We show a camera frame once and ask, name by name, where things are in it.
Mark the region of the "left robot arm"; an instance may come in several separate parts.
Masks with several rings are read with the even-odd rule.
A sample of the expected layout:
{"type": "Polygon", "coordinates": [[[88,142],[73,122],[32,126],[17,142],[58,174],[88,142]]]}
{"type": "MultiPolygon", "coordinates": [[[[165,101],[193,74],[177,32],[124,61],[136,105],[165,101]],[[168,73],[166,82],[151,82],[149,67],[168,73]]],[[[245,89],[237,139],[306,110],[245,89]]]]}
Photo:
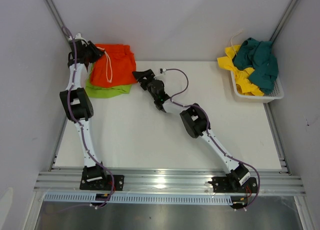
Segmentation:
{"type": "Polygon", "coordinates": [[[66,89],[59,93],[59,97],[68,120],[75,125],[80,137],[84,160],[80,187],[102,190],[107,187],[109,178],[94,150],[91,136],[94,110],[85,90],[89,64],[99,59],[102,52],[91,41],[82,38],[69,37],[68,42],[71,48],[67,63],[70,76],[66,89]]]}

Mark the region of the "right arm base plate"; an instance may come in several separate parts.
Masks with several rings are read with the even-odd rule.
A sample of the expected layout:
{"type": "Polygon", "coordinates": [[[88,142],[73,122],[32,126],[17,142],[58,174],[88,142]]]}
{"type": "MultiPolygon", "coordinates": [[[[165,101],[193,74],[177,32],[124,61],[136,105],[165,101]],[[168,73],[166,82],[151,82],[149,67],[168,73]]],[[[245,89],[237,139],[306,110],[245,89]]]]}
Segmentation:
{"type": "Polygon", "coordinates": [[[208,181],[208,184],[213,187],[215,193],[246,193],[246,190],[251,193],[258,192],[258,183],[254,177],[250,177],[243,185],[240,185],[226,176],[215,176],[208,181]]]}

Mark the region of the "lime green shorts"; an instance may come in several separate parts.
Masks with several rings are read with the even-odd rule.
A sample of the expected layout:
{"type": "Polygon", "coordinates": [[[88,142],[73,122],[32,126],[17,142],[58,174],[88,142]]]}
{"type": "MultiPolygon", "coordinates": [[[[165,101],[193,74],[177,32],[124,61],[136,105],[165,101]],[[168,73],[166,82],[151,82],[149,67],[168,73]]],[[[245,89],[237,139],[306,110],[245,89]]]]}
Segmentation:
{"type": "Polygon", "coordinates": [[[116,97],[122,94],[129,94],[131,91],[132,84],[129,85],[119,85],[110,88],[104,88],[99,86],[94,86],[90,83],[90,76],[93,72],[94,65],[91,66],[90,74],[86,80],[85,91],[87,95],[91,98],[107,99],[116,97]]]}

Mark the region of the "orange shorts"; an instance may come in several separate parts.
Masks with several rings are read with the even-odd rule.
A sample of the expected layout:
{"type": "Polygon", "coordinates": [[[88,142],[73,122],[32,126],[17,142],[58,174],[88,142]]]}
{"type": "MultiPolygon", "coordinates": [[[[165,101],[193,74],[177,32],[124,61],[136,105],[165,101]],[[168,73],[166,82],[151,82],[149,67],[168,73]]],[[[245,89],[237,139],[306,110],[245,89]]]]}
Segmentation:
{"type": "Polygon", "coordinates": [[[96,44],[95,46],[103,51],[103,56],[93,65],[89,78],[92,85],[110,88],[137,82],[132,74],[136,71],[135,56],[129,45],[96,44]]]}

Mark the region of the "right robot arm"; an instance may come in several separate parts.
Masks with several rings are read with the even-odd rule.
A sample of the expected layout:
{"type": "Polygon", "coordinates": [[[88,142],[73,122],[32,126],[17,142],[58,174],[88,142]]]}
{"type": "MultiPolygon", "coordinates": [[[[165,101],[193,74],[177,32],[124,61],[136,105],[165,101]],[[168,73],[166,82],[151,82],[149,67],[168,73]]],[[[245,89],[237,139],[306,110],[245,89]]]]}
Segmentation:
{"type": "Polygon", "coordinates": [[[182,91],[171,96],[165,92],[164,82],[158,79],[158,76],[151,69],[141,72],[133,71],[132,75],[142,89],[150,93],[158,110],[180,116],[188,135],[194,139],[201,138],[213,150],[223,163],[229,188],[234,192],[241,191],[251,177],[250,171],[243,162],[233,158],[220,143],[211,130],[207,113],[199,104],[184,105],[173,100],[173,97],[184,93],[189,87],[189,79],[186,73],[180,69],[176,69],[176,71],[185,76],[186,86],[182,91]]]}

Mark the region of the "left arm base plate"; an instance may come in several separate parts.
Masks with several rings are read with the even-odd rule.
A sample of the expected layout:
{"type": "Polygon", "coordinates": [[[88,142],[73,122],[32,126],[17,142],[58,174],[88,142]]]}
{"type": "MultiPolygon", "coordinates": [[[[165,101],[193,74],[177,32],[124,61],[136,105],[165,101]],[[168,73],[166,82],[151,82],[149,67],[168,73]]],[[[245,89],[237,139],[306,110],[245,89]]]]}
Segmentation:
{"type": "Polygon", "coordinates": [[[106,190],[112,187],[112,177],[99,165],[85,166],[82,170],[80,190],[106,190]]]}

